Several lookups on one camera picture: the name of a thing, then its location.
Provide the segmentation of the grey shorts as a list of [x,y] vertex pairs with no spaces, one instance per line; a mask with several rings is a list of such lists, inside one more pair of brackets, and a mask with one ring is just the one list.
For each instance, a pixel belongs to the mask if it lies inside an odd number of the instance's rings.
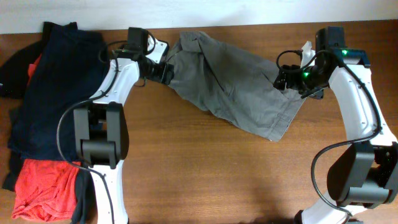
[[274,88],[274,62],[202,31],[181,32],[167,59],[181,98],[270,141],[281,140],[304,102],[296,90]]

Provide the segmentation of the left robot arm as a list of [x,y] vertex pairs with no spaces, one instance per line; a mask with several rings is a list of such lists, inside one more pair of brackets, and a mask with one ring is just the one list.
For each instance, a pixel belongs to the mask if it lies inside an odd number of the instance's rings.
[[170,84],[174,68],[165,62],[168,49],[148,30],[129,28],[122,47],[111,52],[97,92],[73,107],[76,154],[93,179],[98,223],[129,223],[123,195],[129,150],[124,104],[139,80]]

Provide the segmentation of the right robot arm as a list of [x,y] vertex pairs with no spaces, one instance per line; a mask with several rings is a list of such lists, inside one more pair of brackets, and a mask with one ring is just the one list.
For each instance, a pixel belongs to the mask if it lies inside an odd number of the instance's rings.
[[329,88],[343,118],[345,152],[329,168],[327,191],[299,211],[294,223],[353,223],[354,215],[391,203],[397,196],[397,138],[375,96],[366,52],[348,48],[342,27],[328,26],[297,55],[300,65],[283,65],[274,81],[302,98],[322,98]]

